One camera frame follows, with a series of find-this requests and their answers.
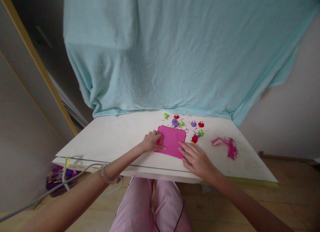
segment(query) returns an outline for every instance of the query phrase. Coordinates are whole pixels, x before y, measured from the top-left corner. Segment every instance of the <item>bracelet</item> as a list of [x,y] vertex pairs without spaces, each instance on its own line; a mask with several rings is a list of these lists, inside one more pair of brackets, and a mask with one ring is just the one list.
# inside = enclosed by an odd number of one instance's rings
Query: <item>bracelet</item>
[[105,171],[104,171],[104,167],[106,166],[107,164],[103,164],[101,166],[101,175],[102,175],[102,178],[104,179],[104,181],[106,181],[108,184],[116,184],[117,182],[119,182],[119,178],[117,177],[114,181],[110,181],[110,179],[108,179]]

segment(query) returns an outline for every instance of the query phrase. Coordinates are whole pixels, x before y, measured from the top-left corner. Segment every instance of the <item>tiled floor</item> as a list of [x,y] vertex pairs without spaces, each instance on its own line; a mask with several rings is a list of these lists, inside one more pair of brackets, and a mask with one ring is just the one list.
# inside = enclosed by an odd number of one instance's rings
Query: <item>tiled floor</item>
[[[320,219],[320,176],[311,166],[293,161],[263,159],[279,180],[278,189],[239,184],[251,197],[274,213],[295,231],[315,231],[314,223]],[[130,178],[107,197],[98,198],[92,206],[67,230],[108,231]],[[219,192],[203,195],[199,184],[177,183],[186,209],[196,232],[240,231],[253,232],[247,219]],[[105,193],[115,186],[109,186]],[[0,224],[0,231],[17,231],[30,218],[55,199],[45,198],[34,210],[24,211]]]

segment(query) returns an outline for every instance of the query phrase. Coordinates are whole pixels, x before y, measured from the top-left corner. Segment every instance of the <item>leg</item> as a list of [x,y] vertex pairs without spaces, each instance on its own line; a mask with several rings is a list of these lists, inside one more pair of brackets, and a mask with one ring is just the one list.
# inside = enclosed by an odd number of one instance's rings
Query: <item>leg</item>
[[187,210],[182,208],[183,201],[176,184],[172,181],[156,180],[154,219],[161,232],[174,231],[177,223],[176,231],[193,231]]
[[153,180],[133,177],[110,231],[155,231],[151,211]]

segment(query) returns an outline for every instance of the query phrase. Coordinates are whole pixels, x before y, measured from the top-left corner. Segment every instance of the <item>light blue cloth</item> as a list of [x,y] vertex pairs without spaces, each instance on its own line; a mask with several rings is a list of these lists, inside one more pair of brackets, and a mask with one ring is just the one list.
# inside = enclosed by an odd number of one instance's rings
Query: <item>light blue cloth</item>
[[93,116],[149,109],[240,126],[284,83],[319,0],[65,0],[64,39]]

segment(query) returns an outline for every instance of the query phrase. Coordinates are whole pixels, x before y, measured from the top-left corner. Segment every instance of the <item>table top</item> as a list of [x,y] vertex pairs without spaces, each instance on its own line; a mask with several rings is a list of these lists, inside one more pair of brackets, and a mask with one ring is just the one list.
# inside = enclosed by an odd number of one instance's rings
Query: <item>table top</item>
[[[145,111],[114,116],[95,118],[83,131],[70,141],[56,156],[76,157],[84,161],[110,163],[140,143],[144,135],[152,130],[157,130],[160,125],[170,127],[174,114],[168,113],[169,118],[163,118],[163,111]],[[240,133],[234,123],[225,118],[203,118],[179,114],[178,121],[184,121],[185,126],[177,127],[186,131],[186,142],[200,128],[192,127],[190,123],[195,120],[197,124],[203,121],[204,136],[200,137],[197,145],[208,155],[211,162],[224,175],[237,178],[255,179],[277,182],[275,177]],[[211,141],[217,137],[233,138],[239,154],[236,160],[228,155],[228,146],[221,144],[212,146]],[[161,170],[181,174],[188,172],[191,178],[198,178],[191,174],[184,166],[181,159],[155,152],[140,156],[132,166],[143,168],[150,172]]]

